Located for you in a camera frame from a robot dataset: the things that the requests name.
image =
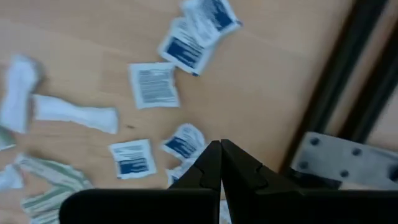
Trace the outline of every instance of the metal bracket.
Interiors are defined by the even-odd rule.
[[[398,190],[398,153],[325,134],[306,133],[291,168],[327,179]]]

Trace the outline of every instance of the white sachet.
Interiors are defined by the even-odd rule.
[[[116,108],[81,107],[52,96],[34,95],[33,98],[37,120],[73,121],[106,133],[118,133]]]
[[[167,174],[167,185],[170,187],[174,182],[178,181],[179,178],[184,175],[189,168],[195,163],[197,158],[191,158],[183,161],[181,165],[174,167],[174,169],[166,169],[166,174]]]
[[[21,189],[24,179],[15,165],[9,164],[0,172],[0,192],[9,189]]]
[[[0,111],[0,125],[18,133],[27,132],[29,99],[42,78],[37,62],[16,55],[6,73],[6,93]]]
[[[136,108],[180,107],[170,62],[130,64],[130,84]]]
[[[162,149],[184,161],[199,157],[206,146],[205,137],[194,125],[183,124],[170,139],[164,141]]]
[[[194,76],[202,73],[214,50],[215,46],[205,49],[197,44],[184,17],[172,21],[169,32],[157,49],[162,58]]]
[[[180,7],[192,36],[204,48],[242,26],[228,0],[186,0]]]
[[[157,172],[148,139],[109,146],[118,179],[141,178]]]

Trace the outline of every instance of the black metal frame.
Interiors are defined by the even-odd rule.
[[[339,182],[303,175],[290,164],[307,131],[323,133],[387,0],[357,0],[321,75],[298,130],[288,148],[281,173],[302,187],[337,188]]]
[[[398,83],[398,23],[338,134],[365,143]]]

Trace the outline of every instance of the wooden floor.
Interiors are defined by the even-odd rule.
[[[228,138],[277,170],[352,0],[229,0],[244,27],[220,43],[201,77],[177,70],[179,109],[137,110],[129,63],[159,62],[156,48],[180,0],[13,0],[0,2],[0,65],[23,53],[43,63],[40,94],[85,106],[115,106],[119,134],[73,123],[32,121],[17,147],[0,152],[0,169],[19,152],[71,164],[96,187],[164,188],[178,161],[159,149],[182,123],[208,140]],[[340,127],[397,14],[391,1],[328,132]],[[370,143],[398,149],[398,96]],[[149,138],[158,173],[118,180],[107,146]],[[0,223],[28,223],[19,200],[48,188],[27,176],[24,190],[0,193]]]

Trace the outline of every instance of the blue and white packet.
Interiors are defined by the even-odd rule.
[[[197,160],[196,158],[191,158],[183,161],[181,165],[178,167],[174,167],[174,169],[166,169],[166,174],[167,174],[167,185],[170,187],[172,184],[174,184],[176,181],[179,180],[179,178],[186,173],[186,171],[191,168],[191,166],[195,163]]]
[[[170,62],[130,64],[129,80],[137,109],[180,107]]]
[[[185,161],[199,157],[206,146],[205,137],[194,125],[183,124],[170,139],[164,141],[162,149],[181,161]]]
[[[159,45],[158,54],[182,70],[199,76],[209,62],[215,46],[203,48],[188,30],[184,17],[175,18],[166,37]]]
[[[186,0],[180,7],[189,31],[204,48],[242,26],[228,0]]]
[[[112,144],[109,150],[118,179],[141,178],[157,172],[148,139]]]

